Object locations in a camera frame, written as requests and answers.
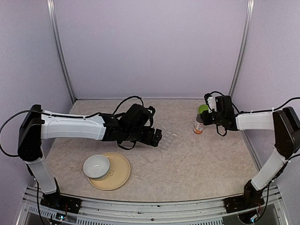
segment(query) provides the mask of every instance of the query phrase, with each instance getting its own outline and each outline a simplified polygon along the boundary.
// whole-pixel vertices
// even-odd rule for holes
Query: metal pole
[[[67,87],[67,91],[68,91],[70,100],[71,100],[72,104],[74,104],[77,99],[75,97],[74,89],[73,89],[73,86],[72,86],[72,83],[71,83],[71,80],[70,80],[70,77],[68,74],[65,57],[64,57],[61,43],[60,43],[60,34],[59,34],[59,29],[58,29],[56,15],[55,15],[54,0],[47,0],[47,4],[48,4],[48,11],[49,11],[50,21],[51,21],[51,25],[52,25],[52,31],[53,31],[53,35],[54,35],[55,45],[56,45],[56,51],[57,51],[57,55],[60,60],[60,66],[61,66],[63,78],[64,78],[64,81],[65,81],[65,84]]]
[[[242,67],[242,64],[243,64],[244,55],[245,55],[245,52],[246,52],[253,8],[254,8],[254,0],[248,0],[246,19],[245,19],[243,36],[242,36],[242,42],[241,42],[241,45],[240,45],[239,57],[238,57],[238,61],[236,63],[233,80],[232,80],[231,87],[230,87],[229,94],[228,94],[231,97],[234,95],[234,92],[235,92],[235,89],[236,89],[236,86],[237,86],[237,83],[238,83],[238,79],[239,79],[239,76],[240,76],[240,70],[241,70],[241,67]]]

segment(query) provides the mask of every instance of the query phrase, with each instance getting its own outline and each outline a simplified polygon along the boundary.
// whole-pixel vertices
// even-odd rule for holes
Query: pill bottle
[[[203,129],[204,129],[203,120],[201,119],[200,114],[198,114],[194,125],[194,132],[196,134],[201,134]]]

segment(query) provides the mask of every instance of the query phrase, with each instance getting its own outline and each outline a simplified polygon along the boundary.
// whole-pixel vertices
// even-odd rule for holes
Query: clear plastic tray
[[[178,135],[162,125],[155,126],[157,129],[162,130],[162,139],[160,140],[158,147],[163,151],[168,151],[171,144],[177,139]]]

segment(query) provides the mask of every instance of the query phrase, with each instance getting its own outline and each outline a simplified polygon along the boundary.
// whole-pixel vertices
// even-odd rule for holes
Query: black cable
[[[258,110],[258,111],[249,111],[249,112],[241,111],[241,113],[266,113],[266,112],[276,111],[278,109],[281,109],[283,106],[285,106],[286,104],[288,104],[290,101],[293,101],[293,100],[296,100],[296,99],[300,99],[300,97],[290,98],[284,104],[282,104],[280,107],[277,107],[275,109],[265,109],[265,110]]]
[[[41,112],[41,111],[35,111],[35,110],[24,110],[24,111],[20,111],[20,112],[16,113],[15,115],[11,116],[8,120],[6,120],[6,121],[2,124],[2,126],[1,126],[1,128],[0,128],[0,134],[1,134],[1,132],[2,132],[2,130],[3,130],[3,128],[4,128],[4,126],[5,126],[8,122],[10,122],[14,117],[16,117],[16,116],[18,116],[18,115],[20,115],[20,114],[23,114],[23,113],[40,113],[40,114],[44,114],[44,115],[50,116],[50,114],[45,113],[45,112]],[[10,155],[10,154],[6,153],[6,152],[4,151],[4,149],[2,148],[2,146],[1,146],[1,143],[0,143],[0,150],[1,150],[5,155],[7,155],[8,157],[19,157],[19,155]]]
[[[223,93],[221,93],[221,92],[219,92],[219,91],[213,91],[213,92],[211,92],[210,94],[212,95],[212,94],[214,94],[214,93],[217,93],[217,94],[219,94],[219,95],[222,95],[222,96],[224,96],[224,94]],[[235,110],[238,112],[238,113],[240,113],[240,111],[238,110],[238,108],[235,106],[235,104],[234,103],[232,103],[232,105],[233,105],[233,107],[235,108]]]
[[[86,116],[86,117],[84,117],[84,119],[88,119],[88,118],[91,118],[91,117],[93,117],[93,116],[97,116],[97,115],[99,115],[99,114],[101,114],[101,112],[97,112],[97,113],[94,113],[94,114],[92,114],[92,115]]]
[[[43,224],[43,225],[46,225],[46,224],[44,223],[44,221],[43,221],[43,218],[42,218],[42,215],[41,215],[41,210],[40,210],[40,208],[39,208],[39,200],[38,200],[39,184],[38,184],[38,181],[37,181],[37,180],[36,180],[36,182],[37,182],[37,210],[38,210],[38,215],[39,215],[39,218],[40,218],[41,221],[42,221],[42,224]]]
[[[59,117],[59,118],[70,118],[70,119],[84,119],[84,118],[88,118],[88,116],[68,116],[68,115],[57,115],[57,114],[51,114],[50,116],[52,116],[52,117]]]
[[[225,129],[225,133],[224,134],[221,134],[219,132],[219,125],[216,125],[216,129],[217,129],[217,134],[220,135],[221,137],[225,137],[227,135],[227,129]]]
[[[262,217],[263,217],[263,215],[264,215],[264,213],[266,212],[266,209],[267,209],[267,205],[268,205],[268,200],[269,200],[269,190],[270,190],[270,183],[268,184],[268,191],[267,191],[267,200],[266,200],[266,205],[265,205],[265,207],[264,207],[264,209],[263,209],[263,212],[262,212],[262,214],[259,216],[259,218],[257,219],[257,220],[255,220],[254,221],[254,223],[256,223],[257,221],[259,221]]]
[[[247,225],[254,224],[254,223],[256,223],[257,221],[259,221],[259,220],[263,217],[263,215],[264,215],[264,213],[265,213],[265,211],[266,211],[266,209],[267,209],[267,205],[268,205],[268,201],[269,201],[270,183],[272,183],[272,181],[270,181],[270,182],[268,183],[268,185],[266,186],[266,187],[268,187],[268,191],[267,191],[267,201],[266,201],[266,205],[265,205],[265,207],[264,207],[264,209],[263,209],[262,214],[259,216],[259,218],[258,218],[257,220],[255,220],[255,221],[253,221],[253,222],[250,221],[250,223],[244,223],[244,222],[242,222],[243,224],[247,224]]]
[[[291,160],[292,158],[296,158],[298,156],[300,156],[300,154],[290,157],[289,160]]]
[[[122,145],[120,145],[120,144],[118,144],[118,147],[119,147],[119,148],[122,148],[122,149],[124,149],[124,150],[132,150],[132,149],[134,149],[135,145],[136,145],[136,141],[133,142],[133,145],[132,145],[131,148],[126,148],[126,147],[124,147],[124,146],[122,146]]]
[[[113,111],[112,114],[114,115],[114,114],[117,112],[117,110],[120,108],[120,106],[121,106],[124,102],[126,102],[127,100],[129,100],[129,99],[131,99],[131,98],[137,98],[137,99],[139,99],[139,100],[142,102],[142,106],[144,107],[144,102],[143,102],[142,98],[139,97],[139,96],[133,95],[133,96],[130,96],[130,97],[124,99],[123,101],[121,101],[121,102],[118,104],[117,108]]]

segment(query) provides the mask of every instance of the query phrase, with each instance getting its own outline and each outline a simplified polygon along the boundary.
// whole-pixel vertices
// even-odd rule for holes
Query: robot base
[[[63,212],[78,214],[81,206],[81,199],[61,195],[56,180],[55,183],[56,192],[48,195],[43,194],[41,205]]]
[[[245,197],[243,195],[229,197],[224,199],[224,205],[227,213],[238,212],[242,210],[252,209],[258,206],[258,204],[263,205],[263,198],[257,199],[256,202],[251,202],[245,206]]]
[[[257,207],[259,204],[264,204],[263,191],[255,190],[251,184],[251,180],[245,184],[244,194],[224,199],[224,205],[227,213],[252,209]]]

